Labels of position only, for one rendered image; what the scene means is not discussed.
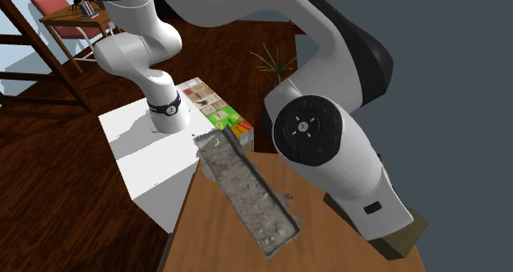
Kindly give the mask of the green potted plant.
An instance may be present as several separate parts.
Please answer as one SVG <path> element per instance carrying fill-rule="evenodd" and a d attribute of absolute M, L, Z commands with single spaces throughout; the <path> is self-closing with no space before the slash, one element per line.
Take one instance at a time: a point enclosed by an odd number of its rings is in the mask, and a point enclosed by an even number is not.
<path fill-rule="evenodd" d="M 292 57 L 289 57 L 287 49 L 280 51 L 279 46 L 276 46 L 275 52 L 271 53 L 265 44 L 262 44 L 262 46 L 266 51 L 265 57 L 253 51 L 250 51 L 250 54 L 261 61 L 261 65 L 256 66 L 256 69 L 260 72 L 270 72 L 273 74 L 275 78 L 274 87 L 276 87 L 285 78 L 284 73 L 293 70 L 293 65 L 297 62 L 298 54 L 295 53 Z"/>

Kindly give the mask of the olive green box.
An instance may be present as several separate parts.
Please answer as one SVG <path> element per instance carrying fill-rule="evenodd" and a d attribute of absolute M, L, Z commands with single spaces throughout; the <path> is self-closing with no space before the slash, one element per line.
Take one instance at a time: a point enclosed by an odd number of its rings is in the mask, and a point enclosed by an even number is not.
<path fill-rule="evenodd" d="M 414 210 L 410 211 L 414 221 L 406 227 L 385 237 L 368 241 L 387 260 L 405 258 L 428 226 L 428 221 Z"/>

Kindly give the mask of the small wooden side table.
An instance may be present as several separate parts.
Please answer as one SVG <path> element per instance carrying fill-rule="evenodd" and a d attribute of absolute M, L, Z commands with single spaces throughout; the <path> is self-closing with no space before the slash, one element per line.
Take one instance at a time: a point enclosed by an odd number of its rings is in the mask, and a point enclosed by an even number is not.
<path fill-rule="evenodd" d="M 112 27 L 110 25 L 111 20 L 109 19 L 105 10 L 101 10 L 99 5 L 95 2 L 92 3 L 92 8 L 99 12 L 99 14 L 94 16 L 92 19 L 84 18 L 82 16 L 81 9 L 79 7 L 73 7 L 72 5 L 48 16 L 43 16 L 40 13 L 42 17 L 39 19 L 39 22 L 47 29 L 60 49 L 65 53 L 69 61 L 78 70 L 79 73 L 82 73 L 83 71 L 78 64 L 78 61 L 95 61 L 94 59 L 90 58 L 93 53 L 93 44 L 90 42 L 90 40 L 93 39 L 96 35 L 102 35 L 102 38 L 113 35 L 113 31 L 116 29 L 116 27 Z M 90 48 L 90 52 L 87 53 L 83 58 L 74 58 L 74 56 L 62 42 L 62 38 L 54 30 L 54 26 L 76 27 L 84 35 L 84 40 L 87 42 Z"/>

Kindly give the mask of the red chair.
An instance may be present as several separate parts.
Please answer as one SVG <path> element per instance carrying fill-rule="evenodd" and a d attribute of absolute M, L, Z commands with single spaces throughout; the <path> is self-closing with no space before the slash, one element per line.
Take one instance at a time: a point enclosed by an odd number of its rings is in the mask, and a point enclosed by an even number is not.
<path fill-rule="evenodd" d="M 31 0 L 31 2 L 43 16 L 70 6 L 67 0 Z M 84 39 L 84 35 L 76 27 L 54 26 L 53 28 L 62 39 Z"/>

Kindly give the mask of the dark wooden ladder frame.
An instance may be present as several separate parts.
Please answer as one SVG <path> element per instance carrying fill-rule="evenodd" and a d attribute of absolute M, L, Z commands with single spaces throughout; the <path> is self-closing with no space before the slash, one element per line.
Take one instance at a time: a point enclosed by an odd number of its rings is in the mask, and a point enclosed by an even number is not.
<path fill-rule="evenodd" d="M 19 35 L 0 34 L 0 44 L 31 46 L 52 70 L 49 74 L 0 71 L 0 79 L 14 81 L 57 82 L 65 85 L 69 93 L 74 97 L 74 99 L 52 99 L 20 95 L 5 95 L 0 92 L 0 104 L 3 106 L 7 106 L 8 103 L 80 106 L 85 111 L 91 113 L 93 108 L 87 98 L 74 83 L 62 64 L 55 58 L 47 45 L 36 34 L 35 30 L 23 17 L 12 0 L 0 0 L 0 10 L 20 32 Z"/>

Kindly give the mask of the long grey stone tray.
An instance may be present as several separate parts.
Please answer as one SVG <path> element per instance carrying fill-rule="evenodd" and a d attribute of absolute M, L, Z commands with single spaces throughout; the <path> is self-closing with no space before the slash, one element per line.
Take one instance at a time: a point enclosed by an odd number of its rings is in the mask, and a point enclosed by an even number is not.
<path fill-rule="evenodd" d="M 230 128 L 213 128 L 194 136 L 193 142 L 202 171 L 219 184 L 267 260 L 298 237 L 298 217 L 289 213 L 289 195 L 268 184 Z"/>

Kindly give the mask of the white patterned robot stand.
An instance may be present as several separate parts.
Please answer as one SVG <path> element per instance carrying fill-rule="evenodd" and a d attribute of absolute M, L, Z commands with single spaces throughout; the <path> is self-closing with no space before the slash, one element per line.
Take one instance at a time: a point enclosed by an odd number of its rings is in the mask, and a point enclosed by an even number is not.
<path fill-rule="evenodd" d="M 196 77 L 177 85 L 191 122 L 172 135 L 159 133 L 146 99 L 99 116 L 132 201 L 166 233 L 174 231 L 199 158 L 194 138 L 214 127 L 230 127 L 246 151 L 254 150 L 254 128 Z"/>

